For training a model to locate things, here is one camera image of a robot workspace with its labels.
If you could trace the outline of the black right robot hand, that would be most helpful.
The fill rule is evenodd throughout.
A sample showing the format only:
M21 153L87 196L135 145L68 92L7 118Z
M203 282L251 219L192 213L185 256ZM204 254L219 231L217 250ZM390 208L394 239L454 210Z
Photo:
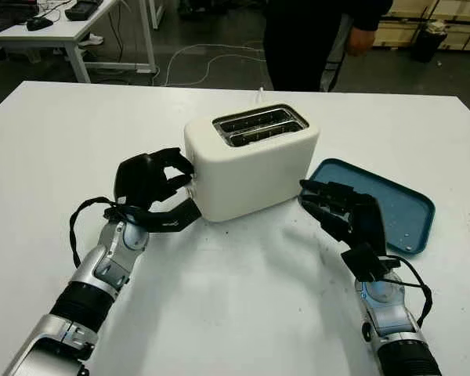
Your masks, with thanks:
M320 227L351 248L368 244L377 256L386 255L385 227L378 201L341 183L299 181L301 206Z

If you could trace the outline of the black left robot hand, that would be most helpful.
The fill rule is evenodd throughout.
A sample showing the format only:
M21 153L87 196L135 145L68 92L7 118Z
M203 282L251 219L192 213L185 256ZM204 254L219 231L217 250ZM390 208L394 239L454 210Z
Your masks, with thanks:
M178 147L140 154L119 164L114 182L114 198L148 211L156 201L163 202L188 184L193 165Z

